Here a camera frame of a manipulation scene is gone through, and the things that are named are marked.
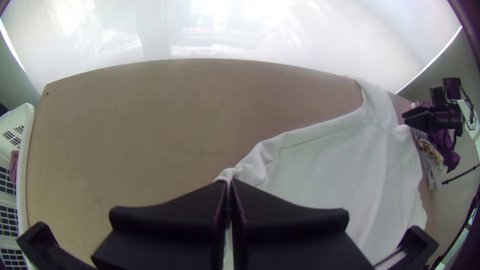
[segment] pink cloth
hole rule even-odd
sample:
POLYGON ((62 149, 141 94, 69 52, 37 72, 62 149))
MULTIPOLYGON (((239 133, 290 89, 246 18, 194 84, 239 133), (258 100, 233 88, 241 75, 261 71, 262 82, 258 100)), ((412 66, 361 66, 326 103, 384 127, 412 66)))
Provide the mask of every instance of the pink cloth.
POLYGON ((10 158, 10 181, 14 184, 17 183, 17 163, 19 161, 19 151, 18 150, 13 150, 11 152, 11 158, 10 158))

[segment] wall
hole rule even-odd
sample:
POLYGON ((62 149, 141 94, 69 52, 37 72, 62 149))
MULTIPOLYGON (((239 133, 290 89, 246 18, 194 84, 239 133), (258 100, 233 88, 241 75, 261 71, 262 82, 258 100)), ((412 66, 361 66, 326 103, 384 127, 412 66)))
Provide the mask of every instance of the wall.
MULTIPOLYGON (((444 53, 398 95, 412 101, 430 100, 429 88, 442 85, 442 78, 445 77, 461 78, 462 86, 478 113, 480 76, 463 30, 444 53)), ((479 163, 476 146, 465 128, 463 136, 457 139, 455 151, 461 156, 460 163, 454 171, 444 175, 444 180, 459 175, 479 163)), ((433 237, 440 244, 432 258, 443 254, 459 232, 479 183, 480 170, 474 170, 448 185, 443 185, 432 194, 436 207, 433 237)))
POLYGON ((0 103, 13 110, 23 103, 35 106, 40 93, 10 52, 0 34, 0 103))

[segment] laundry basket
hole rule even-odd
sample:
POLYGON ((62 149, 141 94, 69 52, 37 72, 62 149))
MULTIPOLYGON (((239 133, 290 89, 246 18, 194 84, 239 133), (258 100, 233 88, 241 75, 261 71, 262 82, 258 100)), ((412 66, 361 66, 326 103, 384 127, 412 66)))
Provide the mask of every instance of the laundry basket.
POLYGON ((0 117, 0 256, 8 270, 35 269, 16 239, 28 229, 25 176, 34 107, 28 103, 0 117), (18 150, 16 184, 10 182, 10 157, 18 150))

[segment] table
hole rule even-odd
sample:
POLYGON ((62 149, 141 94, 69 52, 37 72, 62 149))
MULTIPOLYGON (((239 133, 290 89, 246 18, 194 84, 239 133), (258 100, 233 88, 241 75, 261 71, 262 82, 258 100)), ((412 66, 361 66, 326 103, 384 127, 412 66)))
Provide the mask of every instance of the table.
MULTIPOLYGON (((393 100, 408 110, 409 101, 393 100)), ((112 207, 193 191, 256 143, 361 103, 352 79, 246 60, 159 60, 52 82, 30 139, 28 223, 47 223, 61 247, 91 264, 112 207)))

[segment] white t-shirt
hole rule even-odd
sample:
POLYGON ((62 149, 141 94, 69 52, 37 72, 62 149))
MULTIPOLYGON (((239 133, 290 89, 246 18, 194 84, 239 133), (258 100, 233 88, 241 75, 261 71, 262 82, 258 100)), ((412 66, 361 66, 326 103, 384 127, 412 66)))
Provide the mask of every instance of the white t-shirt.
POLYGON ((304 207, 344 208, 347 234, 374 263, 397 248, 409 227, 425 228, 427 215, 409 127, 398 125, 386 91, 357 82, 360 108, 259 142, 215 180, 236 178, 304 207))

